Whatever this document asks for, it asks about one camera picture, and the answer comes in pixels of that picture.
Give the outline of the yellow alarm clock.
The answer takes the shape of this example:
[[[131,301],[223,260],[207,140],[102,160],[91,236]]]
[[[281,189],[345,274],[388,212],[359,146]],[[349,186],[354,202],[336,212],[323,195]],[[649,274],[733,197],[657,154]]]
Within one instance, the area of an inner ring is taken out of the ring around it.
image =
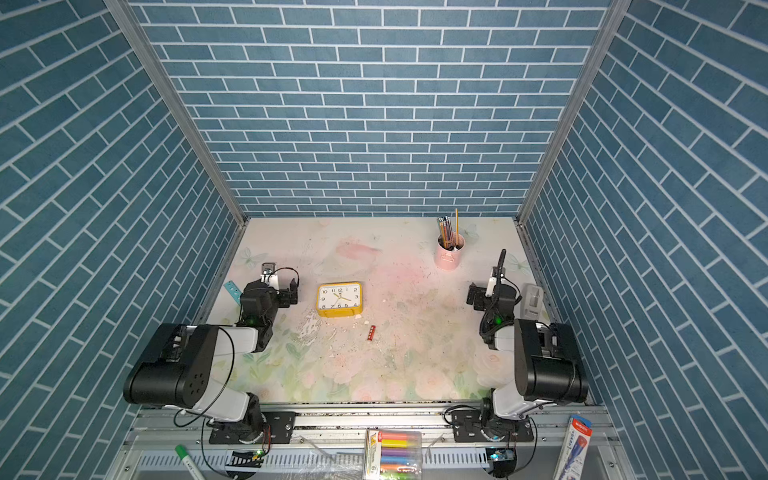
[[[321,284],[316,293],[315,309],[320,317],[354,317],[363,312],[363,288],[360,282]]]

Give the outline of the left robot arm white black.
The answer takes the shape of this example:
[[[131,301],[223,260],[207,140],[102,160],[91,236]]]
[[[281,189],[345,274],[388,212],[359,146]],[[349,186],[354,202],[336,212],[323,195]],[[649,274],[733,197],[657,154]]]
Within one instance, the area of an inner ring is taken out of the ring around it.
[[[238,297],[233,326],[160,325],[124,383],[124,399],[190,413],[192,422],[211,428],[213,445],[288,444],[295,413],[264,412],[257,395],[228,386],[237,359],[263,352],[278,311],[298,303],[300,277],[282,287],[279,271],[273,263],[262,265],[261,277]]]

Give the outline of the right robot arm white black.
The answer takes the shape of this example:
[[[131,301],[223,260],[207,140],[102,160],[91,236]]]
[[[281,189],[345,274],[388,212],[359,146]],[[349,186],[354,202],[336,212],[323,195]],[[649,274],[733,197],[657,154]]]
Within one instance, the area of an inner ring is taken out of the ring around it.
[[[583,403],[589,382],[575,333],[563,323],[540,320],[543,289],[517,288],[508,279],[472,283],[467,304],[483,313],[479,333],[493,351],[513,354],[513,380],[483,399],[475,425],[490,441],[530,441],[528,417],[547,406]]]

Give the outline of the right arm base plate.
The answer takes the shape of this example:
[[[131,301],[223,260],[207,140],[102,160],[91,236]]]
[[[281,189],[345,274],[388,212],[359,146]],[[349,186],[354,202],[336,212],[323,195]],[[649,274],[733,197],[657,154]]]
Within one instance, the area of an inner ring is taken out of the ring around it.
[[[533,442],[534,433],[529,422],[505,420],[492,416],[481,418],[476,410],[453,410],[445,415],[456,443],[479,442]]]

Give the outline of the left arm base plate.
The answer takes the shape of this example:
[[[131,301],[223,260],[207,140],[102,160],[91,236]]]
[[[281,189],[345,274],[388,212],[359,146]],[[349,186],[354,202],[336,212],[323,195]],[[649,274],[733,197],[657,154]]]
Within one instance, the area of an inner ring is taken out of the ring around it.
[[[296,413],[262,412],[239,422],[212,421],[209,443],[212,445],[288,444],[293,435]]]

